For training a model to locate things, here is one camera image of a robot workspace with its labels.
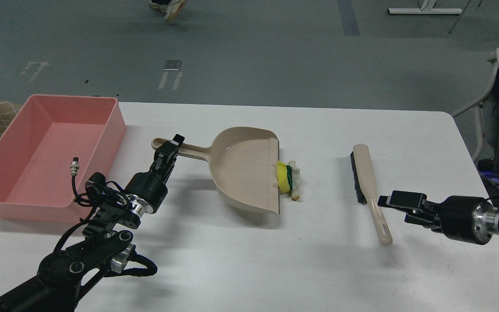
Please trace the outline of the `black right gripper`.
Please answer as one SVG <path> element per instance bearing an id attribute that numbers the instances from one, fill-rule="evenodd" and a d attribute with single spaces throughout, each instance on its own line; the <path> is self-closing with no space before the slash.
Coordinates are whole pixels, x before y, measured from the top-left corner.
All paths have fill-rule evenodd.
<path id="1" fill-rule="evenodd" d="M 378 206 L 406 212 L 404 222 L 442 232 L 456 241 L 485 245 L 493 235 L 499 235 L 499 209 L 487 199 L 451 196 L 442 203 L 432 203 L 427 198 L 424 193 L 394 190 L 380 196 Z"/>

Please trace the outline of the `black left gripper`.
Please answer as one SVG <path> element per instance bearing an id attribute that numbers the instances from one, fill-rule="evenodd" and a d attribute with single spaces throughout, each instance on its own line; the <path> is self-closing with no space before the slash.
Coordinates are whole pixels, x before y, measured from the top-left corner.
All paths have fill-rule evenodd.
<path id="1" fill-rule="evenodd" d="M 165 140 L 154 153 L 154 162 L 150 171 L 137 172 L 127 184 L 125 193 L 134 194 L 146 201 L 149 214 L 157 212 L 168 194 L 166 183 L 174 169 L 184 136 L 176 134 L 172 140 Z"/>

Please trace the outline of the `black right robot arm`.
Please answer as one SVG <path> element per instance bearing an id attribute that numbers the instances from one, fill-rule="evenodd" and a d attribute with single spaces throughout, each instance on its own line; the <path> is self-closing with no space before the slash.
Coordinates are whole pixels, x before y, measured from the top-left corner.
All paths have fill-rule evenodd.
<path id="1" fill-rule="evenodd" d="M 495 197 L 452 194 L 435 202 L 425 193 L 393 190 L 378 205 L 403 212 L 404 221 L 450 240 L 487 245 L 499 236 L 499 192 Z"/>

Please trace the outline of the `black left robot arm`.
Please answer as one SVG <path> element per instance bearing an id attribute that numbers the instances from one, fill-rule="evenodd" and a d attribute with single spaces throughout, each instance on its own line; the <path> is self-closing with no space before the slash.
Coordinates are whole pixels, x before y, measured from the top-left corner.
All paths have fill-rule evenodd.
<path id="1" fill-rule="evenodd" d="M 156 264 L 137 253 L 133 230 L 144 214 L 164 201 L 184 136 L 162 143 L 146 172 L 135 174 L 126 188 L 95 172 L 78 193 L 78 158 L 71 163 L 75 203 L 91 211 L 69 228 L 41 262 L 33 278 L 0 296 L 0 312 L 73 312 L 103 278 L 155 275 Z"/>

